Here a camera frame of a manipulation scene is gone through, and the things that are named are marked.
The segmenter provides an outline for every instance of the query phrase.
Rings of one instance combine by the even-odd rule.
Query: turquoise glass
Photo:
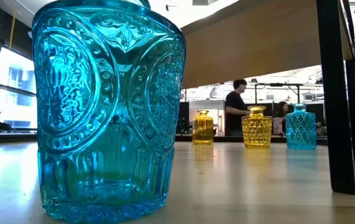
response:
[[[289,149],[316,149],[316,116],[306,112],[306,105],[294,105],[294,113],[286,115],[286,140]]]
[[[69,223],[165,204],[186,60],[147,0],[70,0],[33,22],[42,206]]]

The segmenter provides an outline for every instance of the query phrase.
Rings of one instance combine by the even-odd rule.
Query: glass jar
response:
[[[153,213],[168,196],[186,43],[148,0],[54,1],[35,15],[42,206],[68,223]]]
[[[316,116],[306,112],[306,105],[294,105],[294,112],[286,115],[286,141],[289,149],[316,149]]]
[[[272,117],[264,116],[265,106],[249,106],[250,116],[242,118],[245,147],[270,147]]]
[[[209,111],[198,111],[192,123],[192,142],[194,144],[214,143],[214,120],[208,116]]]

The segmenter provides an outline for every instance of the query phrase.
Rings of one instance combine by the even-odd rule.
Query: wooden table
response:
[[[52,224],[40,204],[36,143],[0,145],[0,223]],[[355,196],[332,193],[328,150],[176,143],[166,206],[127,223],[355,223]]]

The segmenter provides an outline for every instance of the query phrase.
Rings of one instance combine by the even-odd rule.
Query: black metal frame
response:
[[[333,191],[355,194],[355,51],[354,29],[348,0],[317,0],[328,152]],[[344,18],[348,17],[349,27]],[[345,69],[340,22],[344,22],[353,59]]]

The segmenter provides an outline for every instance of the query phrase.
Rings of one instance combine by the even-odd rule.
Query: yellow glass bottle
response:
[[[214,143],[214,120],[208,116],[209,111],[199,111],[192,123],[192,142],[194,144]]]
[[[264,116],[264,106],[249,106],[250,116],[243,117],[242,130],[245,147],[270,147],[272,117]]]

